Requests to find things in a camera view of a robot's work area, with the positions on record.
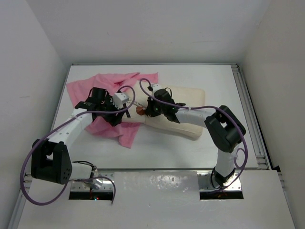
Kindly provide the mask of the cream bear print pillow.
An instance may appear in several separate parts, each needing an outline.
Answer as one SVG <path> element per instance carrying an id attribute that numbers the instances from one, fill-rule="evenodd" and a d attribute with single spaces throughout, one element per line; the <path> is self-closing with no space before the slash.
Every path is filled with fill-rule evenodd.
<path id="1" fill-rule="evenodd" d="M 146 108 L 149 96 L 145 94 L 149 90 L 148 82 L 137 82 L 133 89 L 135 91 L 135 101 L 128 109 L 129 117 L 125 114 L 122 118 L 123 123 L 141 123 L 157 129 L 182 134 L 192 140 L 198 139 L 203 133 L 203 115 L 194 114 L 190 109 L 178 111 L 178 120 L 181 123 L 172 122 L 163 114 L 157 117 L 149 117 L 145 114 L 138 114 L 137 109 Z M 171 95 L 175 103 L 184 103 L 186 107 L 205 106 L 205 91 L 198 88 L 177 87 L 171 85 L 157 84 L 160 88 L 165 88 Z"/>

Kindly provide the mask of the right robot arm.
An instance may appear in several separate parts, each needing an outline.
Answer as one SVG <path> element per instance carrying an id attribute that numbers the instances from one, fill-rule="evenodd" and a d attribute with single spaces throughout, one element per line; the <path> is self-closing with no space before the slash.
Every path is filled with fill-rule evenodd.
<path id="1" fill-rule="evenodd" d="M 237 168 L 236 156 L 239 144 L 246 133 L 244 126 L 225 105 L 211 113 L 204 109 L 185 108 L 184 103 L 176 103 L 172 92 L 158 84 L 148 86 L 151 95 L 147 99 L 145 114 L 149 117 L 163 115 L 167 120 L 179 124 L 192 124 L 208 130 L 218 149 L 217 162 L 213 168 L 210 182 L 223 188 L 234 175 Z"/>

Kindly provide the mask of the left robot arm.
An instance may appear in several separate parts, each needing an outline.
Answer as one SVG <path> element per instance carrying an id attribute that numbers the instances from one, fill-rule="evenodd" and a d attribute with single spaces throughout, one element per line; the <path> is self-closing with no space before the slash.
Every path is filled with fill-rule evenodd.
<path id="1" fill-rule="evenodd" d="M 86 100 L 77 103 L 64 124 L 33 144 L 31 175 L 36 179 L 62 185 L 70 180 L 92 178 L 94 166 L 72 162 L 69 150 L 83 130 L 98 117 L 102 117 L 111 126 L 120 124 L 128 111 L 129 99 L 122 91 L 110 95 L 105 89 L 92 88 Z"/>

